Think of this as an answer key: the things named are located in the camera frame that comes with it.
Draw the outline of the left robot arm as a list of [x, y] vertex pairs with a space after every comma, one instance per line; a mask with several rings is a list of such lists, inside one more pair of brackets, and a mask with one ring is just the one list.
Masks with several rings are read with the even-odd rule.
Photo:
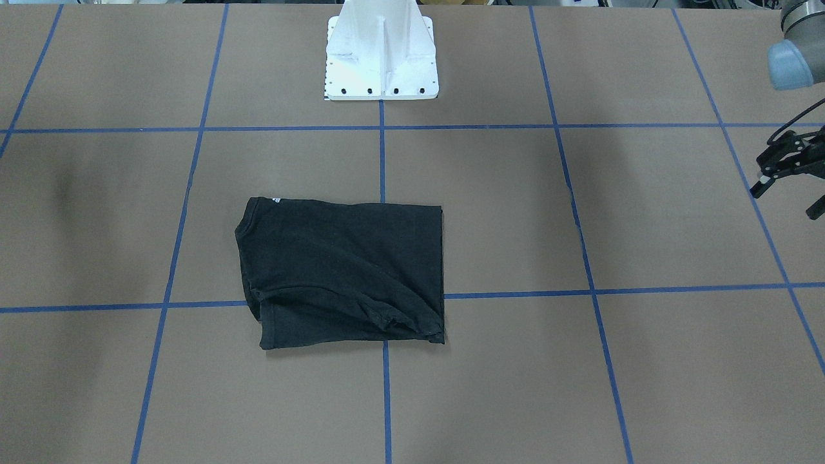
[[[813, 87], [824, 81], [824, 3], [781, 1], [780, 27], [783, 39], [767, 50], [767, 70], [776, 91]], [[824, 128], [804, 134], [792, 130], [810, 112], [821, 108], [814, 102], [796, 114], [766, 141], [766, 149], [755, 159], [760, 170], [750, 188], [752, 198], [761, 198], [779, 179], [797, 175], [824, 177]]]

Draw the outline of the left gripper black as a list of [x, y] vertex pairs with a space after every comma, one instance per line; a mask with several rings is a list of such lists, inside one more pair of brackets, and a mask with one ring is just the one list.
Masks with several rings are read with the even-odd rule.
[[[779, 138], [767, 143], [757, 157], [760, 176], [750, 188], [752, 198], [761, 198], [778, 179], [795, 175], [810, 175], [824, 179], [824, 128], [806, 134], [787, 130]], [[806, 209], [810, 220], [825, 214], [825, 195]]]

